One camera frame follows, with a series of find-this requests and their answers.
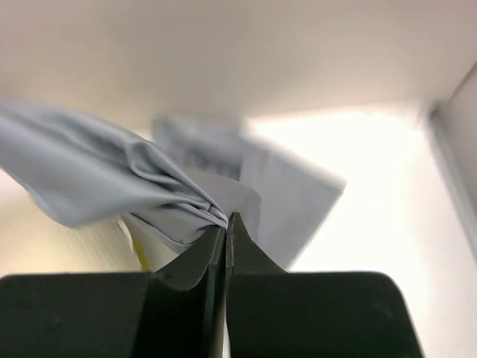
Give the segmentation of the cream and yellow pillow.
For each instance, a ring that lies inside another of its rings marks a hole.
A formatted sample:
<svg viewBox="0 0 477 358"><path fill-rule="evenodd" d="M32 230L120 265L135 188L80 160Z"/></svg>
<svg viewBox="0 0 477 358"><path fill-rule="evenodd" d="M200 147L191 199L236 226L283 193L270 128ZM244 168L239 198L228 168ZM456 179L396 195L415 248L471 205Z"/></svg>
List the cream and yellow pillow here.
<svg viewBox="0 0 477 358"><path fill-rule="evenodd" d="M155 228L133 216L116 217L143 271L159 271L179 254L169 248L165 237Z"/></svg>

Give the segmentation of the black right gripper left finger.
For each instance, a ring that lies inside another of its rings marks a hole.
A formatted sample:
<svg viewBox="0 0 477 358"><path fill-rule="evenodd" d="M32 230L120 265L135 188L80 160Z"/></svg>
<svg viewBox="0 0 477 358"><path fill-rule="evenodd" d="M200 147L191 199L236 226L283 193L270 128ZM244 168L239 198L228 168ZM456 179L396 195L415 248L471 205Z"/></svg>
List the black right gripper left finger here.
<svg viewBox="0 0 477 358"><path fill-rule="evenodd" d="M225 232L159 271L10 275L3 357L220 357Z"/></svg>

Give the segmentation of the grey fabric pillowcase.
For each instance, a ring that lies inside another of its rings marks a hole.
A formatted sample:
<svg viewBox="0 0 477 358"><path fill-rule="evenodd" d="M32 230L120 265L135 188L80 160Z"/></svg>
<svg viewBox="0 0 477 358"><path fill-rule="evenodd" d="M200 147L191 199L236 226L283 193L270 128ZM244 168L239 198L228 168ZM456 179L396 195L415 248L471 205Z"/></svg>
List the grey fabric pillowcase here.
<svg viewBox="0 0 477 358"><path fill-rule="evenodd" d="M288 266L345 183L309 169L241 128L163 116L150 139L74 110L1 104L1 167L67 227L115 216L175 253L209 226L241 216L250 238Z"/></svg>

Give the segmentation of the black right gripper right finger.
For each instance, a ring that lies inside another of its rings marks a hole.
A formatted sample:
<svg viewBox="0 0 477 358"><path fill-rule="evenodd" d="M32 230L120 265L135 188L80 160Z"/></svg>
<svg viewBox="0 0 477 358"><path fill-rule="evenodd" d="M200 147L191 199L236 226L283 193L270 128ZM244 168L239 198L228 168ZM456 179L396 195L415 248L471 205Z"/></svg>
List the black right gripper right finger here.
<svg viewBox="0 0 477 358"><path fill-rule="evenodd" d="M226 235L226 321L232 357L421 357L403 296L372 271L289 273L249 236Z"/></svg>

